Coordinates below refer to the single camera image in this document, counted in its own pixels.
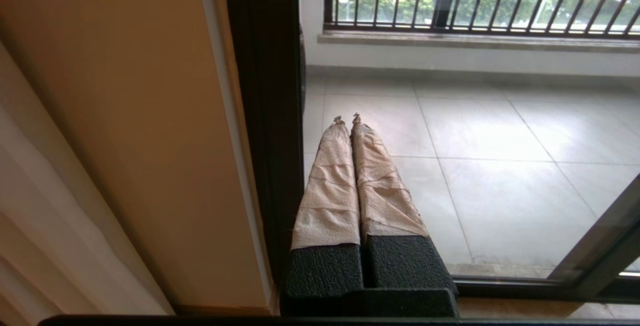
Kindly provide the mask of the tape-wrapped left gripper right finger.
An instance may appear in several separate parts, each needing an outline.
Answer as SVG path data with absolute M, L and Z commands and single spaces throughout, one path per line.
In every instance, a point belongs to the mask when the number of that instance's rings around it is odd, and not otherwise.
M 375 288 L 458 289 L 378 133 L 356 113 L 350 132 L 366 280 Z

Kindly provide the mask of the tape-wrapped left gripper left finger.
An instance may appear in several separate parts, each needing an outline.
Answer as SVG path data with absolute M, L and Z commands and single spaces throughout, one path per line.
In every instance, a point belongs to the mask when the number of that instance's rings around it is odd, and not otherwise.
M 362 289 L 360 218 L 350 133 L 337 116 L 320 139 L 295 217 L 286 294 Z

